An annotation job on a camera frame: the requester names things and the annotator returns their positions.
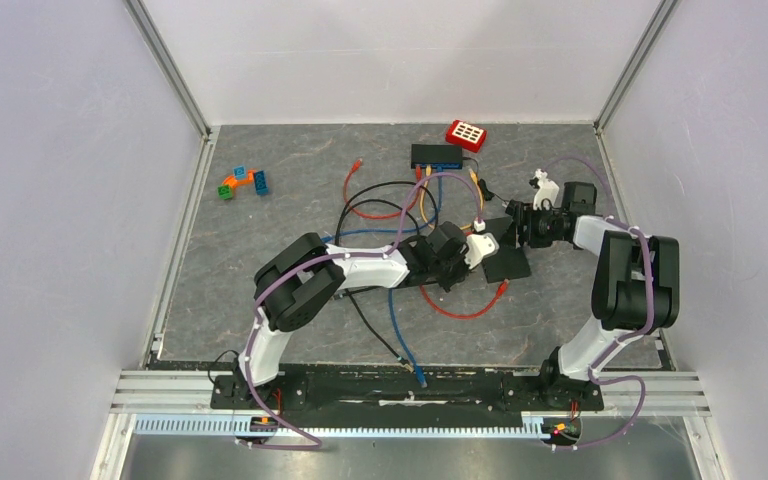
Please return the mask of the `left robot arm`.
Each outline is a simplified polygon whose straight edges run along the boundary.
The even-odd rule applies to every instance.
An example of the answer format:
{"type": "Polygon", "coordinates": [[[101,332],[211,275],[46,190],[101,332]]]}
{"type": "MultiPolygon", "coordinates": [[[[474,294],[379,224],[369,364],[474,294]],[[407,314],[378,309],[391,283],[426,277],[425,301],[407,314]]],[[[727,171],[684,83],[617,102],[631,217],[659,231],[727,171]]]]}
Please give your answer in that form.
{"type": "Polygon", "coordinates": [[[237,360],[236,396],[251,408],[271,401],[292,333],[338,291],[428,284],[449,291],[498,249],[492,234],[466,234],[450,222],[377,248],[338,246],[315,233],[299,237],[254,276],[254,323],[237,360]]]}

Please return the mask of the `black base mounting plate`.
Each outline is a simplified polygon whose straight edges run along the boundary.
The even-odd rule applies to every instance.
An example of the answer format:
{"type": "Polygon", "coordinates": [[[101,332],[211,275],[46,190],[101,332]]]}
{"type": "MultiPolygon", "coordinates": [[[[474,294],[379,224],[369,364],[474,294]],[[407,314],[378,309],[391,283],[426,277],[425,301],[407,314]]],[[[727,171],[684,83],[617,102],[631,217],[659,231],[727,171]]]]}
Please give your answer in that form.
{"type": "Polygon", "coordinates": [[[515,427],[524,412],[599,412],[599,386],[533,372],[429,367],[426,382],[392,365],[284,364],[278,376],[249,390],[243,376],[211,377],[213,410],[257,410],[266,404],[295,427],[515,427]]]}

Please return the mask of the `red keypad box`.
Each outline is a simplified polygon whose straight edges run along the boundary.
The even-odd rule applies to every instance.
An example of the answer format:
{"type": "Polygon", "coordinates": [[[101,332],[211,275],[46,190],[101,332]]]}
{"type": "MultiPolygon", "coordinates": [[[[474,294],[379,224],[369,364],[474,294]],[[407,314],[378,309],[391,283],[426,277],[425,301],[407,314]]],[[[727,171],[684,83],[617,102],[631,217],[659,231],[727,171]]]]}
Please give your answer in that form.
{"type": "Polygon", "coordinates": [[[478,153],[487,139],[487,131],[479,126],[456,119],[445,133],[445,141],[472,153],[478,153]]]}

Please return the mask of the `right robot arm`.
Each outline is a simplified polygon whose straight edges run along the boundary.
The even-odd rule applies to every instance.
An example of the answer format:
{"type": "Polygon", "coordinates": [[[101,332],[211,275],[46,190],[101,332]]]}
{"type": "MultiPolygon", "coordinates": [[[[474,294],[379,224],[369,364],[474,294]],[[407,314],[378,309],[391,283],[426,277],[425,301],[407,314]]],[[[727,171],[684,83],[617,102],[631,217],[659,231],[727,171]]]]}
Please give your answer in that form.
{"type": "Polygon", "coordinates": [[[568,342],[543,361],[535,381],[540,400],[562,408],[588,400],[598,375],[629,344],[672,326],[680,308],[680,247],[676,239],[648,236],[637,227],[596,213],[597,188],[533,179],[535,198],[510,200],[505,212],[521,246],[548,248],[564,241],[597,258],[591,316],[568,342]]]}

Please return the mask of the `black network switch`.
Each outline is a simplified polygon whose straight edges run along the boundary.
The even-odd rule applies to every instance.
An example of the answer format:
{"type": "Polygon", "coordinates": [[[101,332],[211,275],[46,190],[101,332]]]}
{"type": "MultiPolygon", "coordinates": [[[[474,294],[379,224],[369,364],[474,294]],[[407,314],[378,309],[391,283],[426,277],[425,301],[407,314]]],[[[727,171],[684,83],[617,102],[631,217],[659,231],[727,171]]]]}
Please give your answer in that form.
{"type": "Polygon", "coordinates": [[[452,144],[412,144],[410,167],[432,170],[460,170],[463,168],[463,149],[452,144]]]}

